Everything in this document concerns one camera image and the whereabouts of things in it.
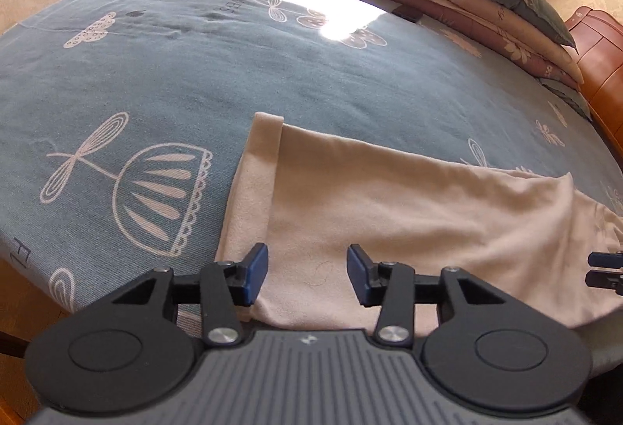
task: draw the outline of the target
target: wooden bed frame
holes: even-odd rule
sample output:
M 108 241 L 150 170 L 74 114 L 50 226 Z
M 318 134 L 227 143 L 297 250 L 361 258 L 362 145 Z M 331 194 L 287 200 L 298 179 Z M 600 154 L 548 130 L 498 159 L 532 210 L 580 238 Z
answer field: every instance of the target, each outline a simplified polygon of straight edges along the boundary
M 577 45 L 577 52 L 567 50 L 584 76 L 580 91 L 623 157 L 623 26 L 609 13 L 589 7 L 579 7 L 565 24 Z

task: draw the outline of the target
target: black circular motor housing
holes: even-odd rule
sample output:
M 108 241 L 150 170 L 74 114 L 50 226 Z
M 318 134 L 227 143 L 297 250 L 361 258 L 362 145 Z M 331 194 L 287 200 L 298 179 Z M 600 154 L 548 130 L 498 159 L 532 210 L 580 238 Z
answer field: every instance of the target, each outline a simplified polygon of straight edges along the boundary
M 126 413 L 177 387 L 194 364 L 190 338 L 139 305 L 85 310 L 30 343 L 26 374 L 65 413 Z
M 519 302 L 466 305 L 429 335 L 422 361 L 463 401 L 513 414 L 573 402 L 592 363 L 574 332 Z

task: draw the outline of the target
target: bed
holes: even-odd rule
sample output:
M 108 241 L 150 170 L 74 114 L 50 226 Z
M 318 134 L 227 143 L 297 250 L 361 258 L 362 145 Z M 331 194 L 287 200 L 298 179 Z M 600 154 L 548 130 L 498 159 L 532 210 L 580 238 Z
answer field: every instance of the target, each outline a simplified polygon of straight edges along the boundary
M 0 37 L 2 256 L 69 311 L 156 266 L 197 272 L 258 111 L 451 162 L 571 172 L 623 215 L 623 174 L 577 93 L 453 24 L 395 0 L 58 2 Z M 578 329 L 596 373 L 623 360 L 620 316 Z M 178 323 L 196 332 L 197 316 Z

